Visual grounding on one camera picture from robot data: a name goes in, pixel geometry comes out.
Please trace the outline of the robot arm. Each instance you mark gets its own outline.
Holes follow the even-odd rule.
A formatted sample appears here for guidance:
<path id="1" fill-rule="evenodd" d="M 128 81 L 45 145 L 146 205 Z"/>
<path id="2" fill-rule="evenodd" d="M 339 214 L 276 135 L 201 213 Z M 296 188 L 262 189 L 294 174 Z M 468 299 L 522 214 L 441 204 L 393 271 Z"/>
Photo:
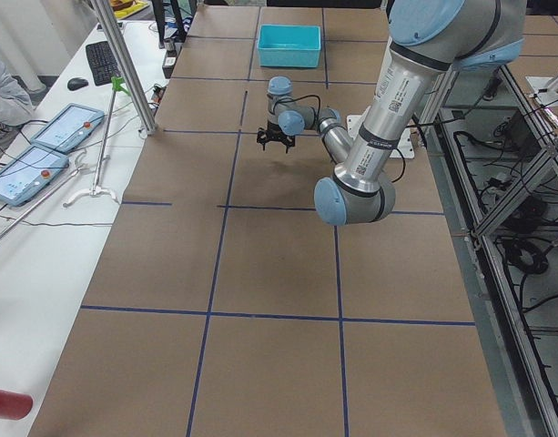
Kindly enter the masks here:
<path id="1" fill-rule="evenodd" d="M 329 107 L 301 106 L 284 76 L 270 79 L 268 124 L 257 141 L 291 148 L 315 130 L 336 166 L 314 188 L 320 218 L 333 226 L 384 219 L 395 189 L 384 165 L 432 81 L 448 70 L 502 66 L 522 51 L 524 1 L 396 1 L 374 98 L 356 137 Z"/>

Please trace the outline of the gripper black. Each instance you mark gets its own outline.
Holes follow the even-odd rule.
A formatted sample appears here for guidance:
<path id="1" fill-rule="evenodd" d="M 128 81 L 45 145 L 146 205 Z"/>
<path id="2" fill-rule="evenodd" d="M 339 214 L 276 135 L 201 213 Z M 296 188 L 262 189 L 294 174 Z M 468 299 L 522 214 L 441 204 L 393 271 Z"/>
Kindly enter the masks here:
<path id="1" fill-rule="evenodd" d="M 270 141 L 282 142 L 285 146 L 286 154 L 289 153 L 291 148 L 295 147 L 295 138 L 293 136 L 286 135 L 278 124 L 268 121 L 266 129 L 263 127 L 258 129 L 257 143 L 265 150 L 266 145 Z"/>

